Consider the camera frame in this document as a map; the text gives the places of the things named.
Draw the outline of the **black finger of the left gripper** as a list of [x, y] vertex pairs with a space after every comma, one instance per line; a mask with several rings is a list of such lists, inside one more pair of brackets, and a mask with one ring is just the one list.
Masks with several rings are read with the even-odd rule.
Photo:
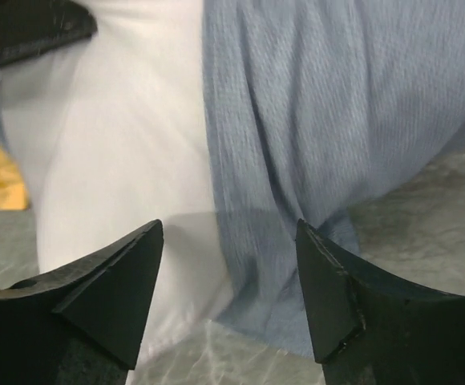
[[96, 31], [91, 12], [73, 1], [0, 1], [0, 68], [89, 39]]

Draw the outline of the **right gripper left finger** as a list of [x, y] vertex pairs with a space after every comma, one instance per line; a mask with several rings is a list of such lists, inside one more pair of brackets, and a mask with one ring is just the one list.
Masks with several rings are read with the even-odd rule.
[[123, 384], [135, 368], [164, 246], [151, 221], [0, 290], [0, 385]]

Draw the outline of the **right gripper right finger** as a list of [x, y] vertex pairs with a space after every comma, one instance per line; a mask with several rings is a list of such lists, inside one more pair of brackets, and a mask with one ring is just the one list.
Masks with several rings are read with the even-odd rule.
[[304, 221], [297, 265], [328, 384], [465, 384], [465, 296], [407, 281]]

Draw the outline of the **white pillow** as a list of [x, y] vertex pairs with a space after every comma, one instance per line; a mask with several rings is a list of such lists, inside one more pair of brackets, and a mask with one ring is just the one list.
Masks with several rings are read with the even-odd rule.
[[88, 1], [98, 32], [1, 72], [3, 129], [47, 272], [159, 219], [145, 363], [217, 316], [220, 251], [204, 122], [200, 1]]

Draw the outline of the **blue-grey pillowcase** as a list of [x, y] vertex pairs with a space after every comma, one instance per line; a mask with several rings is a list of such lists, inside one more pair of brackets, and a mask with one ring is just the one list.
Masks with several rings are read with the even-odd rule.
[[[357, 251], [350, 206], [465, 148], [465, 1], [200, 2], [212, 198], [232, 286], [214, 318], [309, 356], [297, 222]], [[0, 144], [11, 152], [1, 96]]]

